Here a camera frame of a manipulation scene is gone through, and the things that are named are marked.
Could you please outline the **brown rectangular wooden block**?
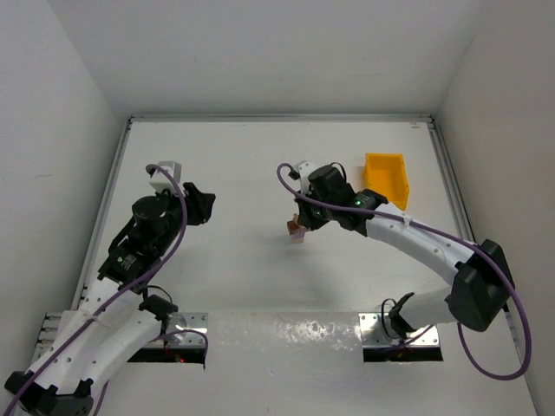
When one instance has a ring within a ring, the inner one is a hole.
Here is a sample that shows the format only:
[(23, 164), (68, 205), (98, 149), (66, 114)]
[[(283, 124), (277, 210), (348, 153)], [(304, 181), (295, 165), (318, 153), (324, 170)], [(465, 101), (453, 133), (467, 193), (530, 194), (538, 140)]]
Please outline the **brown rectangular wooden block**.
[(286, 225), (287, 230), (291, 235), (300, 233), (302, 231), (301, 227), (294, 220), (288, 221)]

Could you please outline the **yellow plastic bin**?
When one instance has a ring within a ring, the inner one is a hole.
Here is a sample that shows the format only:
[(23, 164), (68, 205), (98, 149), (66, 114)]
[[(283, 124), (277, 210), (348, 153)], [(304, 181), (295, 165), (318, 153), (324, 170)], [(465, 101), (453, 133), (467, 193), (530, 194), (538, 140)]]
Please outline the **yellow plastic bin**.
[(400, 210), (407, 209), (409, 183), (401, 154), (367, 153), (362, 177), (366, 188), (380, 193)]

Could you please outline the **helicopter shaped wooden piece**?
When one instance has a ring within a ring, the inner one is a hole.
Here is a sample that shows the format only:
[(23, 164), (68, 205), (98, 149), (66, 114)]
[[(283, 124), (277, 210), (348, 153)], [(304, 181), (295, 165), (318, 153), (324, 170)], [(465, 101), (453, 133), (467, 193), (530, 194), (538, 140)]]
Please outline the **helicopter shaped wooden piece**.
[(294, 225), (295, 225), (296, 227), (299, 227), (299, 228), (302, 227), (302, 225), (301, 225), (301, 223), (300, 223), (300, 220), (299, 220), (299, 215), (298, 215), (297, 213), (295, 213), (295, 214), (293, 215), (292, 221), (293, 221), (293, 223), (294, 223)]

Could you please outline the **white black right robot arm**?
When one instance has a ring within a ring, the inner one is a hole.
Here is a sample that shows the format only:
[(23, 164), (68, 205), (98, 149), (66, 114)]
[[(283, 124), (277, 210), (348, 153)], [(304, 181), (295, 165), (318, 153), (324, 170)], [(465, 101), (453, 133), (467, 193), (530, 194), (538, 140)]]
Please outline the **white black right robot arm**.
[(496, 268), (509, 271), (502, 248), (489, 239), (480, 244), (457, 243), (422, 230), (387, 198), (369, 189), (355, 191), (332, 165), (315, 167), (303, 161), (289, 172), (300, 183), (298, 224), (315, 231), (331, 221), (347, 231), (388, 244), (428, 267), (447, 284), (446, 290), (417, 295), (409, 292), (395, 301), (385, 319), (394, 337), (407, 338), (421, 327), (458, 322), (486, 331), (506, 306), (510, 294)]

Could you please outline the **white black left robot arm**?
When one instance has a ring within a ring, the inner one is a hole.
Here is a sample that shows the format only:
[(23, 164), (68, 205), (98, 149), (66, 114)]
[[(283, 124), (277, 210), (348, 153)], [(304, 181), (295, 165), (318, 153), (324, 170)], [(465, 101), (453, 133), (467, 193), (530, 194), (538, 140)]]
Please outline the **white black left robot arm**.
[(174, 303), (147, 286), (185, 225), (205, 224), (216, 196), (186, 182), (182, 192), (157, 185), (138, 199), (108, 248), (78, 310), (49, 349), (4, 387), (30, 415), (88, 415), (109, 380), (140, 349), (166, 333)]

